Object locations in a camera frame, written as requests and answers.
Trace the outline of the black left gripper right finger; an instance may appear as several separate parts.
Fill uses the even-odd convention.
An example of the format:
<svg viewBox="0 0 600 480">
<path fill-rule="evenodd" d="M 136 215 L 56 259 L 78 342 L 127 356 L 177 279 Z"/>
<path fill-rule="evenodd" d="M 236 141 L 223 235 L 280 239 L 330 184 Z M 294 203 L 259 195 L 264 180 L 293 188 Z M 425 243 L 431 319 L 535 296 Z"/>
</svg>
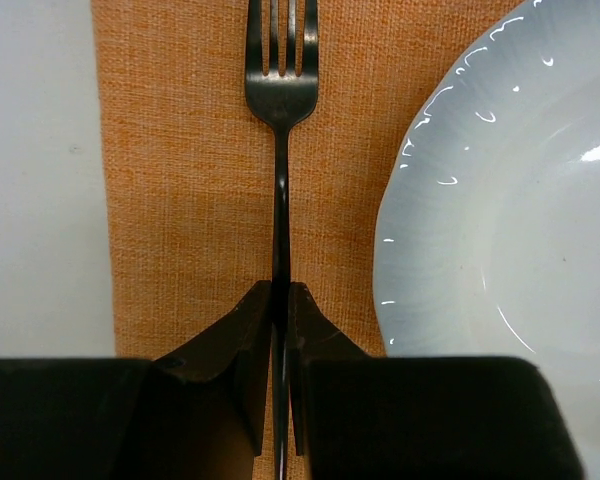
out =
<svg viewBox="0 0 600 480">
<path fill-rule="evenodd" d="M 311 479 L 579 479 L 548 382 L 507 356 L 373 357 L 288 297 L 296 452 Z"/>
</svg>

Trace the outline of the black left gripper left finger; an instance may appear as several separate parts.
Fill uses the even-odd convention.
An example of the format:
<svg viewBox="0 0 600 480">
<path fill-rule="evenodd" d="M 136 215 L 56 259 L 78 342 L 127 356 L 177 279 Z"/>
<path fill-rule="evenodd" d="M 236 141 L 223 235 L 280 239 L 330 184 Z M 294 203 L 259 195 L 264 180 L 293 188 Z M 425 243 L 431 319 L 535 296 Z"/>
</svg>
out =
<svg viewBox="0 0 600 480">
<path fill-rule="evenodd" d="M 271 285 L 171 353 L 0 359 L 0 479 L 248 479 L 261 453 Z"/>
</svg>

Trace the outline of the orange cloth placemat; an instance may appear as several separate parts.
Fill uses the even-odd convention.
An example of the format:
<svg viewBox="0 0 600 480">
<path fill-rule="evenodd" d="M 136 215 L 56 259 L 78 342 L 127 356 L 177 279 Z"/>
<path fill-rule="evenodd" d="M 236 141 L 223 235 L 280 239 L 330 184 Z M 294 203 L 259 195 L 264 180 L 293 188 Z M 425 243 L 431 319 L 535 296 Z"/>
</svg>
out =
<svg viewBox="0 0 600 480">
<path fill-rule="evenodd" d="M 511 1 L 322 1 L 289 143 L 292 275 L 367 352 L 376 215 L 402 138 Z M 117 352 L 159 357 L 271 273 L 274 140 L 244 98 L 243 1 L 96 1 Z"/>
</svg>

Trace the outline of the white ceramic plate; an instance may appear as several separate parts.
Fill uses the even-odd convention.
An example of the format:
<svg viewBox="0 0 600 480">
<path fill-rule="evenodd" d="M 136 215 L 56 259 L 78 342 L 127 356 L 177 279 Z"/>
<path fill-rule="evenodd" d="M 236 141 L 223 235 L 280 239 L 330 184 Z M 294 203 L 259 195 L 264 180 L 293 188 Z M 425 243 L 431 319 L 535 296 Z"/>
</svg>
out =
<svg viewBox="0 0 600 480">
<path fill-rule="evenodd" d="M 457 58 L 397 154 L 373 296 L 390 356 L 535 364 L 600 479 L 600 1 L 525 1 Z"/>
</svg>

